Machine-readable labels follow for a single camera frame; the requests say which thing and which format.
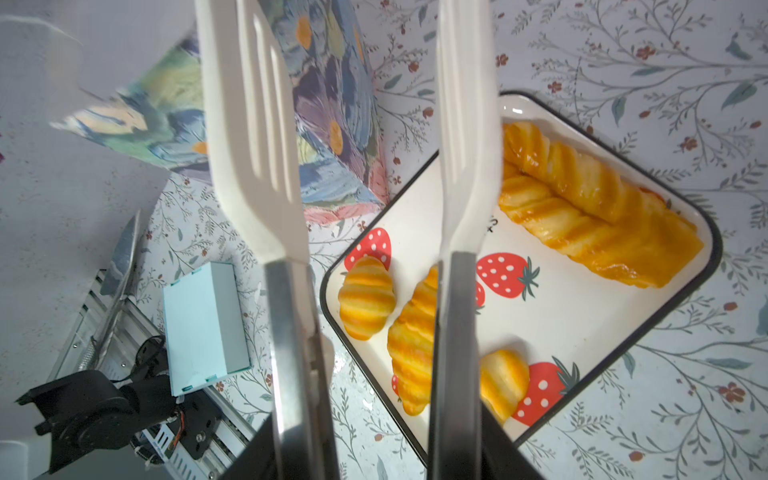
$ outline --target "strawberry print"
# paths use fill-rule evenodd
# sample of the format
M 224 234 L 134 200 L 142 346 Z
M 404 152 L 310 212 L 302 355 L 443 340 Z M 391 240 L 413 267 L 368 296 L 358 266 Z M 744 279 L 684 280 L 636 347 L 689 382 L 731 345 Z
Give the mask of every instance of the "strawberry print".
M 344 266 L 347 271 L 350 271 L 357 260 L 368 255 L 381 260 L 384 267 L 389 270 L 389 264 L 392 262 L 392 244 L 389 242 L 389 234 L 383 228 L 374 228 L 368 232 L 355 249 L 346 256 Z
M 395 392 L 395 395 L 397 395 L 397 401 L 398 403 L 402 402 L 400 399 L 400 392 L 397 389 L 397 385 L 400 383 L 400 379 L 397 378 L 397 375 L 392 376 L 392 390 Z
M 531 383 L 525 398 L 512 416 L 518 422 L 531 426 L 579 382 L 578 367 L 573 364 L 571 372 L 563 362 L 552 357 L 554 363 L 535 363 L 529 368 Z
M 477 264 L 477 273 L 483 283 L 504 298 L 517 298 L 521 294 L 523 300 L 528 295 L 534 297 L 532 287 L 538 286 L 534 281 L 538 271 L 538 267 L 533 270 L 530 257 L 526 261 L 514 253 L 491 253 Z
M 475 282 L 475 284 L 475 300 L 477 300 L 478 310 L 480 310 L 485 305 L 485 289 L 480 282 Z

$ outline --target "twisted pastry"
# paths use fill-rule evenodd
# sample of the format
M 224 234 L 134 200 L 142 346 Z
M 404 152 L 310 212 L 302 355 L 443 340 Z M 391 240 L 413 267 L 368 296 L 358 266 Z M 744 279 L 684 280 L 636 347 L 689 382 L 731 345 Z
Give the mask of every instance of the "twisted pastry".
M 662 287 L 703 247 L 654 194 L 530 122 L 505 125 L 504 177 L 498 205 L 510 220 L 604 278 Z

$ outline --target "bread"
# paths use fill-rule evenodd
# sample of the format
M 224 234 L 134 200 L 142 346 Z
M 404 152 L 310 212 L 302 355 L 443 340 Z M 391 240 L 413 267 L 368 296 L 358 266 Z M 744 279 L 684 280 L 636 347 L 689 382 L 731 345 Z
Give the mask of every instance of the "bread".
M 363 257 L 346 274 L 339 290 L 341 321 L 354 339 L 368 340 L 395 311 L 392 277 L 381 260 Z
M 416 285 L 387 335 L 387 351 L 398 376 L 398 393 L 408 415 L 418 415 L 432 395 L 432 352 L 435 348 L 438 269 Z
M 703 247 L 656 195 L 530 122 L 505 125 L 504 178 L 510 220 L 604 278 L 662 287 Z
M 511 350 L 497 350 L 480 360 L 480 396 L 502 425 L 518 409 L 530 381 L 528 364 Z

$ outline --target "white square tray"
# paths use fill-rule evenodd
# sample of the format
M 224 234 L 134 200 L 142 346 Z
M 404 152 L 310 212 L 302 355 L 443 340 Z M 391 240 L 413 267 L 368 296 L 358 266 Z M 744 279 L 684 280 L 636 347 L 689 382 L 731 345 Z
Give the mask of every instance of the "white square tray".
M 568 374 L 579 372 L 581 377 L 576 386 L 559 401 L 552 402 L 549 410 L 531 427 L 514 417 L 507 420 L 504 430 L 519 445 L 709 278 L 720 263 L 722 240 L 714 222 L 698 207 L 534 98 L 508 93 L 499 100 L 504 122 L 533 121 L 550 139 L 563 140 L 578 151 L 591 154 L 635 184 L 670 200 L 672 209 L 696 225 L 704 244 L 698 255 L 664 288 L 642 290 L 595 275 L 547 248 L 495 208 L 489 224 L 492 231 L 485 236 L 478 260 L 491 253 L 515 254 L 526 261 L 530 258 L 533 270 L 540 270 L 535 278 L 538 285 L 531 287 L 533 295 L 526 295 L 525 300 L 522 295 L 514 299 L 499 296 L 476 277 L 485 291 L 485 305 L 477 318 L 480 355 L 511 346 L 530 365 L 559 361 L 569 370 Z M 415 285 L 437 260 L 441 224 L 442 182 L 440 162 L 435 154 L 331 266 L 320 287 L 323 313 L 423 462 L 428 443 L 429 406 L 417 416 L 404 413 L 391 387 L 392 359 L 386 343 L 392 322 L 410 300 Z M 394 279 L 397 307 L 384 329 L 363 342 L 352 339 L 344 330 L 339 318 L 338 293 L 346 273 L 344 259 L 362 238 L 378 228 L 389 234 L 392 249 L 389 272 Z M 536 388 L 538 385 L 532 378 L 529 392 Z

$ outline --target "floral tablecloth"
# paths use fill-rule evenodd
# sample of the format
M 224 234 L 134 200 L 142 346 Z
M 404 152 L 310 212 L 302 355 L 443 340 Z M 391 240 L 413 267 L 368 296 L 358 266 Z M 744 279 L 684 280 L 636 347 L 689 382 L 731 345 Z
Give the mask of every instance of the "floral tablecloth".
M 438 147 L 433 0 L 353 2 L 373 65 L 389 188 Z M 521 447 L 548 478 L 768 475 L 768 5 L 749 0 L 498 0 L 500 88 L 533 91 L 716 220 L 711 280 Z M 316 286 L 372 216 L 308 224 Z M 252 424 L 271 409 L 262 272 L 211 187 L 174 175 L 144 235 L 135 296 L 208 260 L 235 265 L 254 368 L 218 385 Z M 332 401 L 343 478 L 424 468 L 348 352 Z

